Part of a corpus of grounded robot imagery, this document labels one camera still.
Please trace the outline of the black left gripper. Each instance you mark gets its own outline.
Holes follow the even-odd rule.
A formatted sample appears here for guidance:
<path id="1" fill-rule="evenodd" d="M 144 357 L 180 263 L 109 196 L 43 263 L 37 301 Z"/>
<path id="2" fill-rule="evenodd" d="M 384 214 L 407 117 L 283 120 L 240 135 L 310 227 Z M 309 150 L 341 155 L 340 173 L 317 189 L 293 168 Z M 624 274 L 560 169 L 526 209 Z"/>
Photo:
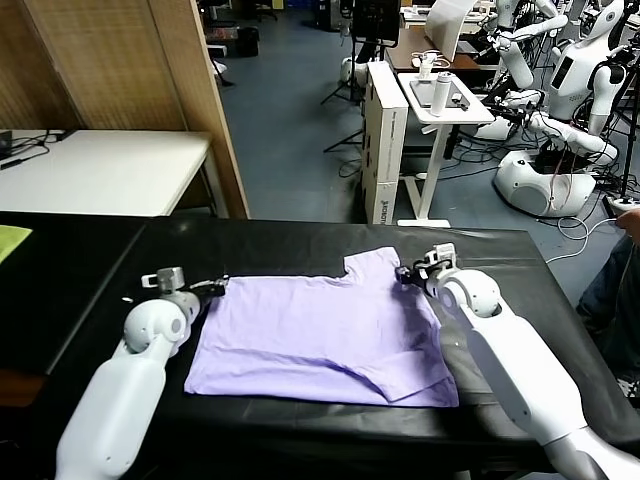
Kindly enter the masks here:
<path id="1" fill-rule="evenodd" d="M 191 284 L 188 291 L 196 295 L 199 300 L 211 300 L 215 296 L 225 295 L 228 282 L 229 276 L 223 275 L 215 280 L 203 280 Z"/>

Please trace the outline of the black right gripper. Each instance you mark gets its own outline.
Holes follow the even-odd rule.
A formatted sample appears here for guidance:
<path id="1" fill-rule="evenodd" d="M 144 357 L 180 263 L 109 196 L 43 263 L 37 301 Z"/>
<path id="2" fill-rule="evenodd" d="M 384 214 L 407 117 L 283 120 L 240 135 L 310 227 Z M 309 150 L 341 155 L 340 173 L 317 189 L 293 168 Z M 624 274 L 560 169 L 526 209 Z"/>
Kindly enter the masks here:
<path id="1" fill-rule="evenodd" d="M 401 284 L 413 285 L 421 290 L 428 289 L 429 275 L 432 272 L 430 266 L 426 267 L 424 260 L 416 260 L 413 267 L 398 267 L 395 269 L 395 276 Z"/>

